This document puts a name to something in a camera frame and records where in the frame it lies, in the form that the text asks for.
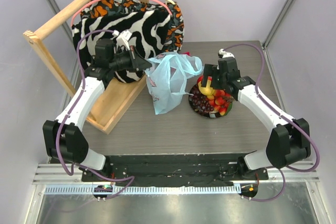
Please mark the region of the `light blue cartoon plastic bag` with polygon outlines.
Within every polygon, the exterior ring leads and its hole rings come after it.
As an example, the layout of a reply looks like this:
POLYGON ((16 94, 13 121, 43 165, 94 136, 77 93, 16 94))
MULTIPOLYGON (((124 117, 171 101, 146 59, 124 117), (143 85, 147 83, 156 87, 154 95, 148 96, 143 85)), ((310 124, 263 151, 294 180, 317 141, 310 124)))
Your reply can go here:
POLYGON ((187 94, 187 80, 203 71, 199 57, 164 52, 149 58, 152 66, 144 71, 149 94, 156 115, 165 114, 177 107, 187 94))

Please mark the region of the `yellow pear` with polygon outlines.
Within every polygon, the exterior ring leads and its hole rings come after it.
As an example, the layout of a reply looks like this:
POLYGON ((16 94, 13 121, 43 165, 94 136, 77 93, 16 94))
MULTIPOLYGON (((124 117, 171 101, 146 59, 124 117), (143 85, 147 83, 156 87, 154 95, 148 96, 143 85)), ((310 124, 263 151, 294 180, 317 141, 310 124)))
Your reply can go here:
POLYGON ((205 96, 211 96, 215 93, 215 90, 211 87, 211 80, 212 80, 212 77, 209 77, 206 87, 201 87, 201 82, 197 84, 198 89, 201 94, 205 96))

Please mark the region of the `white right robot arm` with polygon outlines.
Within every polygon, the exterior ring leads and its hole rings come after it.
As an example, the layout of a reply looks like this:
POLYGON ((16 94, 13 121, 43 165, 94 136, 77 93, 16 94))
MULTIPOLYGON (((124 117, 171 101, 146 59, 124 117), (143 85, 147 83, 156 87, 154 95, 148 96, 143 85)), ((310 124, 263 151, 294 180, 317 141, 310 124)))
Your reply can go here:
POLYGON ((281 169, 310 156, 308 122, 291 118, 268 98, 264 98, 252 78, 240 75, 234 57, 220 58, 217 65, 206 64, 201 86, 205 87, 207 81, 211 82, 212 88, 226 91, 252 111, 270 133, 264 149, 239 159, 239 177, 250 179, 257 169, 269 166, 281 169))

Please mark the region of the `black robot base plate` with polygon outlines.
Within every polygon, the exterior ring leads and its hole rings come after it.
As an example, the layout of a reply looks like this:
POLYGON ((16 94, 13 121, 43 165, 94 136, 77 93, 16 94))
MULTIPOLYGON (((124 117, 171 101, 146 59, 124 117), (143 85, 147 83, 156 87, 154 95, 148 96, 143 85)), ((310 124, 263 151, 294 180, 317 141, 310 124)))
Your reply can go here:
POLYGON ((133 187, 215 187, 234 181, 267 180, 265 168, 249 172, 238 154, 110 155, 101 174, 109 178, 134 176, 133 187))

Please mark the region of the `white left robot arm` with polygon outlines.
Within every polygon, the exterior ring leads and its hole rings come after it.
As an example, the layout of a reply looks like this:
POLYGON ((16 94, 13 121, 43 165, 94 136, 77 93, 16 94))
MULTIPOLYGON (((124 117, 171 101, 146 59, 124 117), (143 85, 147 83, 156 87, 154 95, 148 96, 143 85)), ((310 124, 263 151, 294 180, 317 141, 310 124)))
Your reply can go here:
POLYGON ((105 182, 112 174, 106 157, 89 148, 82 128, 96 100, 103 94, 117 71, 137 72, 151 67, 128 40, 99 39, 95 58, 84 71, 84 78, 70 103, 53 121, 43 124, 47 155, 59 161, 77 163, 93 170, 98 180, 105 182))

